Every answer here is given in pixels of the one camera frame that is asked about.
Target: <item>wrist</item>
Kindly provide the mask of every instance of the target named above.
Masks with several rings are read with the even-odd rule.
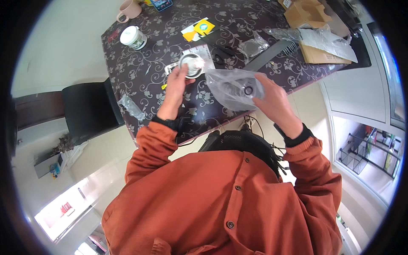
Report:
[[[302,121],[295,115],[285,118],[280,123],[276,123],[280,129],[285,133],[290,139],[297,138],[303,131]]]
[[[175,120],[178,115],[178,108],[179,106],[164,100],[163,104],[157,111],[157,116],[162,120]]]

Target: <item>hand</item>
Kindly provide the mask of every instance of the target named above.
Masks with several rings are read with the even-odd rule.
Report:
[[[162,120],[175,120],[178,109],[183,102],[186,85],[194,83],[195,79],[187,79],[188,65],[184,64],[181,70],[176,67],[167,79],[166,96],[157,116]]]
[[[252,101],[286,136],[291,139],[298,137],[303,131],[303,124],[293,112],[286,91],[262,74],[255,74],[255,78],[264,86],[265,97],[263,100],[253,98]]]

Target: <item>jacket cuff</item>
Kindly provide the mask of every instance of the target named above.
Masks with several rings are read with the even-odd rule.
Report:
[[[296,145],[295,147],[286,147],[286,152],[290,155],[296,155],[306,151],[314,143],[315,137],[309,136],[305,141]]]
[[[171,141],[175,141],[177,132],[158,122],[150,121],[149,128],[154,132],[161,134],[161,137],[168,137]]]
[[[285,145],[287,148],[296,147],[299,144],[306,141],[309,137],[314,137],[312,131],[310,131],[310,129],[308,129],[304,123],[302,124],[303,124],[303,131],[298,137],[296,137],[295,139],[291,139],[287,137],[286,135],[284,136]]]

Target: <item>person's left hand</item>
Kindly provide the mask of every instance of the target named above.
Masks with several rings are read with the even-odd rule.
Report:
[[[183,94],[186,85],[194,83],[195,79],[187,79],[188,65],[184,64],[181,67],[174,68],[167,79],[166,96],[157,116],[162,120],[175,120],[177,118],[178,109],[183,102]]]

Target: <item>plastic bag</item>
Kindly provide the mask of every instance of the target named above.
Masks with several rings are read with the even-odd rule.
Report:
[[[238,50],[244,55],[245,64],[248,64],[252,58],[259,53],[269,48],[269,43],[262,38],[256,31],[254,31],[254,38],[248,41],[241,42],[238,45]]]
[[[129,114],[135,117],[137,120],[142,121],[146,118],[144,112],[142,112],[139,107],[133,102],[133,100],[126,94],[118,101],[119,104],[123,105],[124,108],[129,112]]]
[[[302,37],[300,36],[299,30],[296,28],[289,28],[289,29],[265,28],[263,29],[263,31],[273,36],[276,40],[299,42],[302,39]]]
[[[318,48],[337,57],[358,63],[349,40],[333,34],[327,24],[319,29],[299,29],[299,32],[303,45]]]
[[[265,96],[264,87],[254,77],[256,73],[241,69],[210,69],[205,78],[220,104],[232,111],[248,111],[257,109],[252,98],[263,99]]]

